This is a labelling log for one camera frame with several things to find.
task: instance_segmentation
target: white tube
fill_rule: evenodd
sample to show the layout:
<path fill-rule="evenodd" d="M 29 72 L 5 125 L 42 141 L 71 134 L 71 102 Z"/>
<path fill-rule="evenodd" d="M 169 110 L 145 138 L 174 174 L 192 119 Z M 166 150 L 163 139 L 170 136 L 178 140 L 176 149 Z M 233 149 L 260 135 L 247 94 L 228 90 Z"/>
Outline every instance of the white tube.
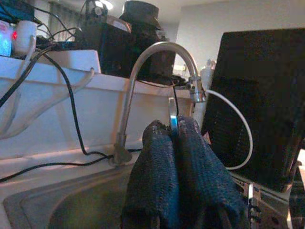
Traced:
<path fill-rule="evenodd" d="M 73 93 L 77 93 L 79 90 L 83 89 L 92 80 L 93 76 L 94 76 L 94 69 L 91 68 L 90 73 L 87 74 L 79 83 L 77 83 L 76 85 L 73 86 L 74 87 Z M 47 100 L 47 102 L 39 105 L 36 110 L 31 112 L 27 117 L 24 118 L 25 122 L 20 124 L 15 130 L 13 130 L 13 131 L 11 131 L 7 134 L 0 135 L 0 140 L 11 138 L 11 137 L 14 137 L 14 136 L 22 133 L 40 115 L 42 115 L 44 112 L 46 112 L 48 109 L 55 106 L 56 104 L 58 104 L 58 103 L 62 102 L 63 100 L 69 98 L 69 96 L 70 95 L 69 95 L 68 92 L 60 93 L 60 94 L 57 95 L 57 97 L 58 97 L 57 99 L 51 98 L 51 99 Z"/>
<path fill-rule="evenodd" d="M 33 55 L 35 49 L 36 49 L 36 38 L 34 36 L 31 36 L 30 37 L 30 46 L 29 46 L 27 56 L 26 56 L 25 60 L 22 62 L 22 65 L 20 66 L 20 68 L 18 69 L 18 72 L 17 72 L 18 78 L 21 76 L 23 71 L 30 64 L 31 56 Z M 4 112 L 2 124 L 0 124 L 0 136 L 4 135 L 10 128 L 10 126 L 16 116 L 20 98 L 21 98 L 21 88 L 19 87 L 19 88 L 17 88 L 15 93 L 12 95 L 11 100 L 8 100 L 8 106 Z"/>
<path fill-rule="evenodd" d="M 232 102 L 230 102 L 226 97 L 224 97 L 222 94 L 212 91 L 212 90 L 206 90 L 205 92 L 208 94 L 213 94 L 213 95 L 217 96 L 218 98 L 222 99 L 223 101 L 225 101 L 230 107 L 232 107 L 235 110 L 235 112 L 238 114 L 238 116 L 241 118 L 242 122 L 244 123 L 244 126 L 246 127 L 247 133 L 249 135 L 249 143 L 250 143 L 248 156 L 245 159 L 245 161 L 243 163 L 241 163 L 240 165 L 234 166 L 234 167 L 226 167 L 226 169 L 228 169 L 228 170 L 239 169 L 248 163 L 248 161 L 251 158 L 252 152 L 253 152 L 253 138 L 252 138 L 252 133 L 251 133 L 249 124 L 247 123 L 243 114 L 238 110 L 238 108 Z"/>

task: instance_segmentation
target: sink basin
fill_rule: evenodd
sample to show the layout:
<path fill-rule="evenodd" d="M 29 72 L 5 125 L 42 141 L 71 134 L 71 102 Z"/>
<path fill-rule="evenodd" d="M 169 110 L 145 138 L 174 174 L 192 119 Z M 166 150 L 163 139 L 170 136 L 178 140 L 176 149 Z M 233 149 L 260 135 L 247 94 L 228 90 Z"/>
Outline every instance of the sink basin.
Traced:
<path fill-rule="evenodd" d="M 120 228 L 132 166 L 21 192 L 3 202 L 13 228 Z"/>

